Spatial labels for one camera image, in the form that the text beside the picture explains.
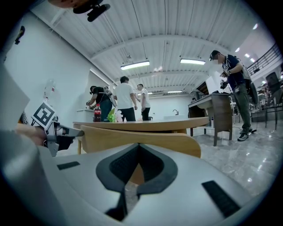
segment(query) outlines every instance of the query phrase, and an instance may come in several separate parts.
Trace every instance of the hand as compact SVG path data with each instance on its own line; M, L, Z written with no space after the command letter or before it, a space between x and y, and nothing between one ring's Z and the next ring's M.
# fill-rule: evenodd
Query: hand
M224 71L224 72L220 75L220 77L222 77L222 78L227 78L229 75L230 75L230 71Z

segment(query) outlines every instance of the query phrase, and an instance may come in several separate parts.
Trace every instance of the khaki pants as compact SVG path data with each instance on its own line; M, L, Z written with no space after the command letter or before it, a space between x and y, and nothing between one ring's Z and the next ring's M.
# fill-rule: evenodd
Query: khaki pants
M235 96L238 111L240 112L244 122L242 126L243 132L248 133L249 128L251 127L251 117L249 115L249 97L246 89L246 84L240 84L238 88L239 92L235 93L235 91L233 90L233 93Z

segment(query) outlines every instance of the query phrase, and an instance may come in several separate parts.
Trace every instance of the tiled floor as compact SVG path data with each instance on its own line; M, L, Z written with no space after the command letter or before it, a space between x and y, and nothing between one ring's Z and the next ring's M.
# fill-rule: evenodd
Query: tiled floor
M231 141L228 132L219 133L216 147L213 146L213 130L207 130L204 135L203 129L195 128L194 139L200 144L203 160L237 181L252 196L256 196L270 187L282 164L283 121L278 121L277 130L274 121L269 121L267 128L263 122L253 123L252 127L257 127L257 132L251 134L247 140L238 142L241 125L233 124ZM76 140L68 150L58 152L57 156L70 154L77 154ZM126 194L130 209L137 202L135 190L135 184L128 183Z

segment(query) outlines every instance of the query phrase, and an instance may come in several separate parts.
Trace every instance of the cola bottle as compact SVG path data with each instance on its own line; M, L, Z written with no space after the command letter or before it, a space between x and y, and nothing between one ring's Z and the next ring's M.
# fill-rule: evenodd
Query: cola bottle
M94 108L94 122L101 122L100 104L96 104L96 108Z

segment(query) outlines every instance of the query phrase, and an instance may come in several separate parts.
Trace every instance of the staircase railing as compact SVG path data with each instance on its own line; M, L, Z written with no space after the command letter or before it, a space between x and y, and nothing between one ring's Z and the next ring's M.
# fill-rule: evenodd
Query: staircase railing
M278 45L274 44L260 59L247 68L249 75L257 73L278 57L282 58L282 55Z

